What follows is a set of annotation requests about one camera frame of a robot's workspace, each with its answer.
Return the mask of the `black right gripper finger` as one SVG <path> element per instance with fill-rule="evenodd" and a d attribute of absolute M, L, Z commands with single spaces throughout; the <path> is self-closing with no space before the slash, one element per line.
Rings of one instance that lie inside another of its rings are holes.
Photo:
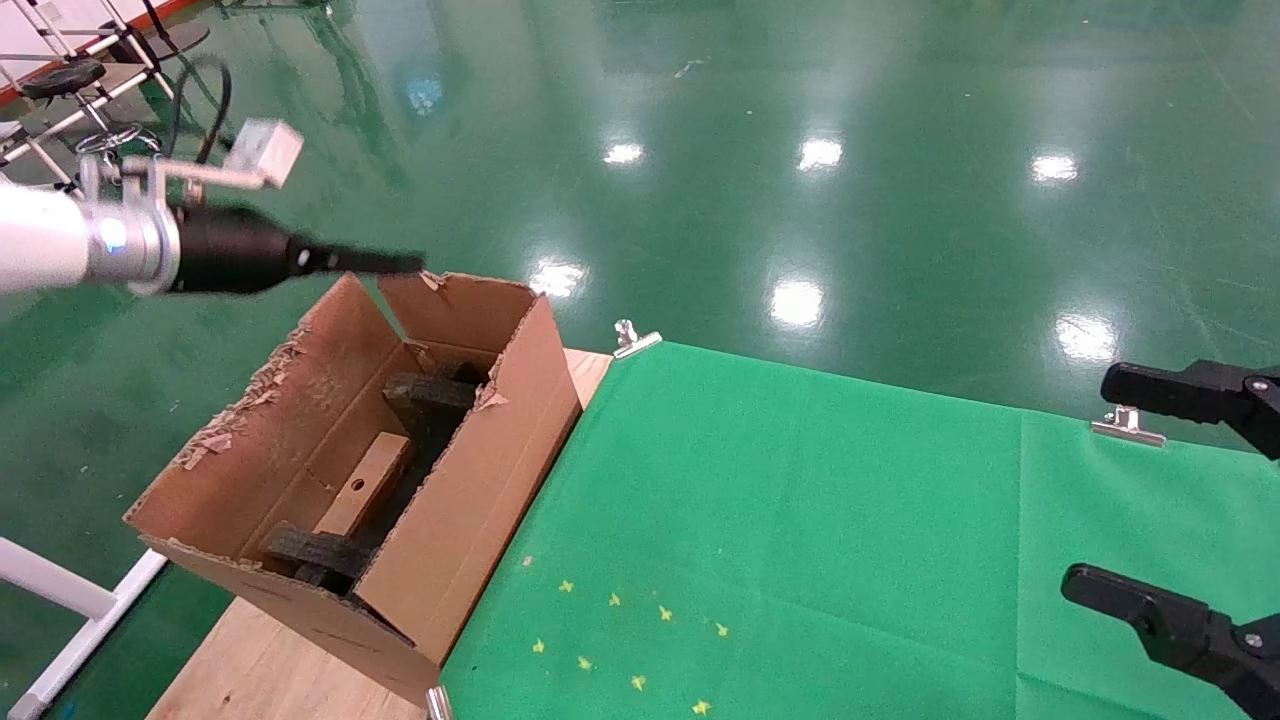
<path fill-rule="evenodd" d="M 1155 662 L 1219 688 L 1251 719 L 1279 717 L 1279 615 L 1249 623 L 1093 565 L 1071 565 L 1062 597 L 1126 623 Z"/>
<path fill-rule="evenodd" d="M 1271 461 L 1279 460 L 1279 368 L 1197 360 L 1180 372 L 1116 363 L 1101 397 L 1161 416 L 1224 424 Z"/>

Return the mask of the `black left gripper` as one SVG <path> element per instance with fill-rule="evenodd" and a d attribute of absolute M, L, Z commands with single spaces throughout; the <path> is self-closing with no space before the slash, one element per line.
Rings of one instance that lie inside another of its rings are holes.
<path fill-rule="evenodd" d="M 260 293 L 303 275 L 424 270 L 421 255 L 315 243 L 250 208 L 187 208 L 178 234 L 175 293 Z"/>

